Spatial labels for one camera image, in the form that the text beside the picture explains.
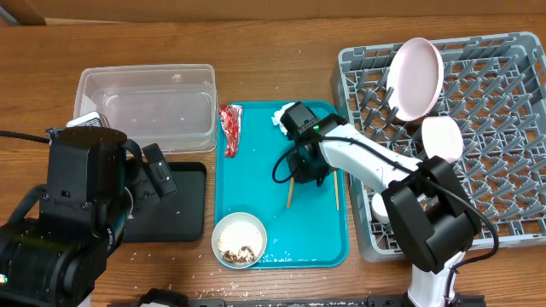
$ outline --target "gray dish rack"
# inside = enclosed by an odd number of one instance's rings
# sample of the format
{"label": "gray dish rack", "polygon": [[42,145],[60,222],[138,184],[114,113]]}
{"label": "gray dish rack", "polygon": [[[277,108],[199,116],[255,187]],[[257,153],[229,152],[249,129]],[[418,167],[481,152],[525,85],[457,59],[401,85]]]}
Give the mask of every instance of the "gray dish rack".
{"label": "gray dish rack", "polygon": [[[454,170],[473,205],[492,222],[501,246],[546,244],[546,58],[529,32],[434,40],[443,89],[429,116],[456,119],[464,138]],[[395,119],[386,88],[401,43],[341,50],[332,76],[340,115],[365,136],[423,158],[420,125]],[[374,191],[351,177],[358,248],[372,262],[403,258],[389,225],[373,219]],[[422,202],[424,207],[433,200]],[[492,246],[483,228],[473,249]]]}

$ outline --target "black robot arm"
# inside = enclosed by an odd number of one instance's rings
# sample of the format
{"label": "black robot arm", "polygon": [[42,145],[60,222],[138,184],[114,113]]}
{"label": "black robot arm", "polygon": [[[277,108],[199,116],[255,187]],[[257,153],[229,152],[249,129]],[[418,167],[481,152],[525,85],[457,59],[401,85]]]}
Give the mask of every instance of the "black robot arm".
{"label": "black robot arm", "polygon": [[[33,188],[0,228],[1,306],[77,306],[106,270],[134,206],[155,206],[177,190],[155,144],[144,148],[154,160],[144,165],[120,131],[73,127],[54,135],[47,185]],[[126,162],[126,150],[136,163]],[[39,218],[24,218],[37,201]]]}

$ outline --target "candy wrapper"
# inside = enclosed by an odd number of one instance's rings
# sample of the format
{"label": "candy wrapper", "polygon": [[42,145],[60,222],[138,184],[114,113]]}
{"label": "candy wrapper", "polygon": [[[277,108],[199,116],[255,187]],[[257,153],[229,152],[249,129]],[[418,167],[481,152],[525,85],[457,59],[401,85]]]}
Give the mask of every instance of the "candy wrapper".
{"label": "candy wrapper", "polygon": [[241,118],[242,106],[220,106],[220,122],[222,123],[222,130],[224,130],[225,137],[228,139],[224,157],[233,158],[237,154],[237,150],[239,150]]}

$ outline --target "black cutting board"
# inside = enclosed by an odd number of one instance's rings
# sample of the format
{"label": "black cutting board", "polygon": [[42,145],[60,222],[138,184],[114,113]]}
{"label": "black cutting board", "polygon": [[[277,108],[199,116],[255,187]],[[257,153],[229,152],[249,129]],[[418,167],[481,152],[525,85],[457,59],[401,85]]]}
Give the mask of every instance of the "black cutting board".
{"label": "black cutting board", "polygon": [[178,191],[128,219],[124,242],[183,242],[203,235],[206,167],[196,162],[170,162],[169,166]]}

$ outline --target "pink plate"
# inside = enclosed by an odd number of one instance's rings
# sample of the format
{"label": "pink plate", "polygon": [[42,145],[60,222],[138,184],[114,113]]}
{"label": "pink plate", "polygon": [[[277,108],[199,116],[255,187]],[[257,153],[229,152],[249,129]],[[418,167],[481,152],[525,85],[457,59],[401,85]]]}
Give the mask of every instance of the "pink plate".
{"label": "pink plate", "polygon": [[389,106],[398,107],[396,117],[411,121],[426,115],[438,100],[444,82],[440,53],[425,38],[412,38],[394,56],[386,80],[393,88]]}

